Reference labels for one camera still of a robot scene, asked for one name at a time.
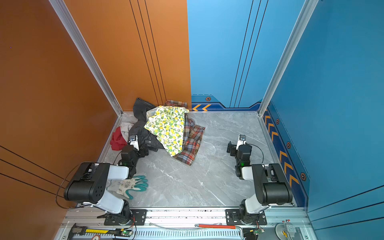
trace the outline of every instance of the lemon print fabric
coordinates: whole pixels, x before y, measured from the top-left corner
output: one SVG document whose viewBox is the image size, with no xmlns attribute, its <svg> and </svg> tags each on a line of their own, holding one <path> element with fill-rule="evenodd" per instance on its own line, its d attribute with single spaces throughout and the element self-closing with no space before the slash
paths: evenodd
<svg viewBox="0 0 384 240">
<path fill-rule="evenodd" d="M 144 128 L 157 136 L 171 156 L 182 151 L 184 136 L 184 114 L 189 110 L 182 107 L 159 106 L 148 118 Z"/>
</svg>

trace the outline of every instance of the red cloth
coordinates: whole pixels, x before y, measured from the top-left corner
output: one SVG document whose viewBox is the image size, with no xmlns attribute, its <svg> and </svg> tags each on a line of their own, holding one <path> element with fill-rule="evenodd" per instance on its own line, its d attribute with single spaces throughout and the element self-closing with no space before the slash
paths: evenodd
<svg viewBox="0 0 384 240">
<path fill-rule="evenodd" d="M 111 144 L 112 150 L 115 150 L 115 151 L 122 150 L 122 148 L 127 145 L 127 142 L 121 135 L 120 127 L 116 128 L 116 131 L 112 133 L 112 139 L 110 144 Z"/>
</svg>

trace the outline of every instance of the pile of clothes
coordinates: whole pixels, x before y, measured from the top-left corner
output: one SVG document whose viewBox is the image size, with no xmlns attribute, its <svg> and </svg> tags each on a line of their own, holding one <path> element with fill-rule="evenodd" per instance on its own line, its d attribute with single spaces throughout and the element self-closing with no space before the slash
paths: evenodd
<svg viewBox="0 0 384 240">
<path fill-rule="evenodd" d="M 135 124 L 122 123 L 112 135 L 113 150 L 127 145 L 129 135 L 137 135 L 139 146 L 147 145 L 157 152 L 165 149 L 175 159 L 191 165 L 203 137 L 205 127 L 196 125 L 188 118 L 186 102 L 167 100 L 163 106 L 136 99 L 133 114 Z"/>
</svg>

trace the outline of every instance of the blue wall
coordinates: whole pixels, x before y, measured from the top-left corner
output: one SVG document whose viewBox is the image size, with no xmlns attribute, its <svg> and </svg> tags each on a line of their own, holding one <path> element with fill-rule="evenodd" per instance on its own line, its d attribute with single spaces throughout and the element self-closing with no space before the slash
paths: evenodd
<svg viewBox="0 0 384 240">
<path fill-rule="evenodd" d="M 260 101 L 303 3 L 188 0 L 192 95 L 213 96 L 227 108 Z"/>
<path fill-rule="evenodd" d="M 360 239 L 367 224 L 382 225 L 383 9 L 378 0 L 319 1 L 272 98 L 307 169 L 320 239 Z"/>
</svg>

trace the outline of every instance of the black mounting plate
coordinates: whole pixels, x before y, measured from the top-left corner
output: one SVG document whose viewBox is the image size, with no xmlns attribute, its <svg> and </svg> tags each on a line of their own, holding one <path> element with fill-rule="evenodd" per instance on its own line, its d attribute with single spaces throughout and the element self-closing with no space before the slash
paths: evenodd
<svg viewBox="0 0 384 240">
<path fill-rule="evenodd" d="M 245 225 L 240 220 L 240 210 L 238 209 L 226 209 L 225 217 L 227 219 L 227 225 Z M 261 214 L 248 214 L 247 220 L 254 219 L 250 225 L 267 225 L 264 212 Z"/>
<path fill-rule="evenodd" d="M 135 225 L 136 226 L 143 226 L 145 219 L 147 217 L 147 210 L 146 209 L 131 209 L 132 215 L 135 217 Z M 116 226 L 119 225 L 116 223 L 119 218 L 114 219 L 112 216 L 111 218 L 105 218 L 104 225 L 105 226 Z M 132 224 L 132 221 L 129 221 L 127 223 L 128 226 Z"/>
</svg>

